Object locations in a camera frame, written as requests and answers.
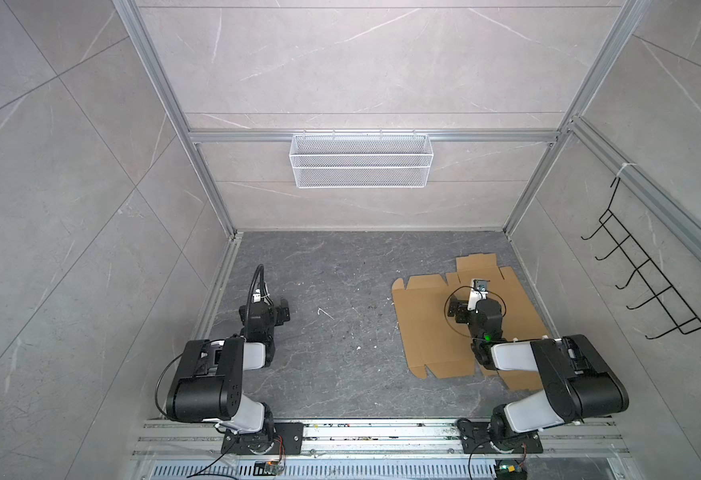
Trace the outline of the aluminium mounting rail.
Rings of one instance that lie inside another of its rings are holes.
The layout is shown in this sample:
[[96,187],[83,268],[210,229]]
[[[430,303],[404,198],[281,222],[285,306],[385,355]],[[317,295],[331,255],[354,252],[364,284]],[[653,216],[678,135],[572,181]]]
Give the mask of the aluminium mounting rail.
[[290,419],[268,452],[209,425],[148,420],[126,479],[639,479],[609,418],[494,447],[476,420]]

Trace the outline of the aluminium frame post right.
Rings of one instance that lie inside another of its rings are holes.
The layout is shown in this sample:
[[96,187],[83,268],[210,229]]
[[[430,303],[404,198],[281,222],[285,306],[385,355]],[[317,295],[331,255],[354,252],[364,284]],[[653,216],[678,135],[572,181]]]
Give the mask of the aluminium frame post right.
[[583,116],[589,104],[594,100],[598,89],[614,66],[620,52],[626,46],[630,35],[638,26],[650,4],[649,0],[630,0],[622,5],[619,15],[600,52],[598,52],[598,56],[594,60],[594,64],[590,67],[582,82],[582,86],[580,86],[574,100],[572,100],[572,104],[570,104],[566,114],[563,116],[554,140],[548,143],[544,154],[540,158],[540,162],[538,162],[504,225],[503,232],[507,238],[510,238],[518,228],[555,160],[562,152],[564,146],[566,146],[570,136],[572,136],[574,122]]

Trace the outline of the brown cardboard box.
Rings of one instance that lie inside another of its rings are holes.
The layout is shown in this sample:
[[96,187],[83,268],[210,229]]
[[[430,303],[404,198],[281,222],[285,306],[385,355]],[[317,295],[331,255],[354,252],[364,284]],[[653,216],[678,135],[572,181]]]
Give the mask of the brown cardboard box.
[[514,272],[499,267],[494,254],[456,259],[456,272],[399,278],[391,293],[409,370],[420,379],[431,372],[439,379],[472,376],[477,363],[470,349],[468,328],[444,316],[444,303],[455,293],[468,296],[468,284],[488,282],[490,296],[505,304],[503,337],[508,340],[540,338],[548,334]]

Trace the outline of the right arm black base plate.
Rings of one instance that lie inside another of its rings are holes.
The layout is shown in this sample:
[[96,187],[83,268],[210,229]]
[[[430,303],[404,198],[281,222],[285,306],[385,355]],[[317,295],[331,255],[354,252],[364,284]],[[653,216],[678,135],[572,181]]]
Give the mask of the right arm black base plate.
[[542,454],[536,431],[516,433],[497,419],[471,421],[459,418],[454,423],[465,454]]

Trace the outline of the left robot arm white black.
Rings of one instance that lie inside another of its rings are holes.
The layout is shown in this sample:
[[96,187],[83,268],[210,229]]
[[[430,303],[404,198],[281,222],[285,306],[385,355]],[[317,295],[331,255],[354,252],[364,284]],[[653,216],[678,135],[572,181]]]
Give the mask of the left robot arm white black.
[[166,417],[180,423],[214,422],[243,436],[276,436],[272,410],[244,395],[244,372],[272,364],[276,327],[290,321],[284,299],[240,307],[242,333],[222,340],[192,340],[178,357],[166,395]]

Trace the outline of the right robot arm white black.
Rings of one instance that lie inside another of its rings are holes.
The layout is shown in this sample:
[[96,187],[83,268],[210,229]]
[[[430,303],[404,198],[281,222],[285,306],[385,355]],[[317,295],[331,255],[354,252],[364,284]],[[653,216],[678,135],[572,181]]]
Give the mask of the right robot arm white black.
[[449,296],[444,318],[465,325],[477,363],[488,371],[536,373],[540,391],[492,411],[486,437],[500,451],[522,446],[539,430],[624,412],[626,388],[587,337],[510,341],[501,337],[505,305],[473,290]]

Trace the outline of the aluminium frame post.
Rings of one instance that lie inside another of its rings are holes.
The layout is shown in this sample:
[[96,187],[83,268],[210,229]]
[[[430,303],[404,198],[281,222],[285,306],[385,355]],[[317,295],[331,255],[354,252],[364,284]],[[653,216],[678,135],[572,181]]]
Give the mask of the aluminium frame post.
[[589,104],[594,100],[598,89],[614,66],[620,52],[626,46],[630,35],[638,26],[650,4],[649,0],[630,0],[622,5],[619,15],[600,52],[598,52],[598,56],[594,60],[594,64],[590,67],[582,82],[582,86],[580,86],[574,100],[572,100],[572,104],[570,104],[566,114],[563,116],[554,140],[548,143],[544,154],[540,158],[540,162],[538,162],[504,225],[503,232],[507,238],[510,238],[518,228],[555,160],[562,152],[564,146],[566,146],[570,136],[572,136],[574,122],[583,116]]
[[146,70],[146,74],[148,74],[150,83],[154,86],[154,90],[156,90],[156,94],[160,98],[160,103],[168,116],[168,120],[170,120],[172,127],[176,130],[180,145],[184,148],[184,152],[188,154],[188,158],[190,158],[190,163],[200,180],[200,184],[202,184],[202,188],[204,188],[204,192],[208,196],[208,200],[210,200],[210,204],[212,204],[212,209],[222,229],[226,232],[228,238],[236,238],[236,228],[232,224],[230,214],[228,214],[228,210],[226,210],[224,205],[224,200],[222,200],[222,196],[216,187],[214,176],[212,176],[206,160],[202,158],[198,146],[190,138],[190,126],[188,126],[186,116],[184,116],[184,112],[180,108],[180,102],[178,102],[174,90],[172,90],[170,80],[168,80],[168,76],[166,76],[166,72],[162,68],[160,58],[158,58],[156,48],[154,48],[154,44],[150,40],[148,30],[146,30],[136,2],[132,0],[114,0],[114,7],[124,24],[124,28],[126,28],[126,32],[130,36],[130,40],[132,40],[132,44],[134,44],[134,48],[136,48],[136,53],[144,66],[144,70]]

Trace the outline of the aluminium frame post left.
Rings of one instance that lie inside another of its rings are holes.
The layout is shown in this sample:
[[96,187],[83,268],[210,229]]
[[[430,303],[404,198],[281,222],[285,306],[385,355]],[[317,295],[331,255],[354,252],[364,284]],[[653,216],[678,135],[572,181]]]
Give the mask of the aluminium frame post left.
[[148,74],[150,83],[154,86],[154,90],[156,90],[156,94],[160,98],[160,103],[168,116],[168,120],[170,120],[172,127],[176,130],[180,145],[184,148],[184,152],[188,154],[188,158],[190,158],[190,163],[200,180],[200,184],[202,184],[202,188],[204,188],[204,192],[208,196],[208,200],[210,200],[210,204],[212,204],[212,209],[222,229],[226,232],[228,238],[236,238],[236,228],[232,224],[230,214],[228,214],[228,210],[226,210],[224,205],[224,200],[222,200],[222,196],[216,187],[214,176],[212,176],[206,160],[202,158],[198,146],[190,138],[190,126],[188,126],[186,116],[184,116],[184,112],[180,108],[180,102],[178,102],[174,90],[172,90],[170,80],[168,80],[168,76],[166,76],[166,72],[162,68],[160,58],[158,58],[156,48],[154,48],[154,44],[150,40],[148,30],[146,30],[136,2],[132,0],[114,0],[114,7],[124,24],[124,28],[126,28],[126,32],[130,36],[130,40],[132,40],[132,44],[134,44],[134,48],[136,48],[136,53],[144,66],[144,70],[146,70],[146,74]]

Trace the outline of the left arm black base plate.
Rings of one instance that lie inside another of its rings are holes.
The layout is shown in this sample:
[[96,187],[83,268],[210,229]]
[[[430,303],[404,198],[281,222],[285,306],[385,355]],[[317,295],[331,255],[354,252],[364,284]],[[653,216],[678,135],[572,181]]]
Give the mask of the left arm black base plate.
[[304,427],[300,422],[279,422],[256,433],[224,433],[222,453],[236,455],[298,455],[302,453]]

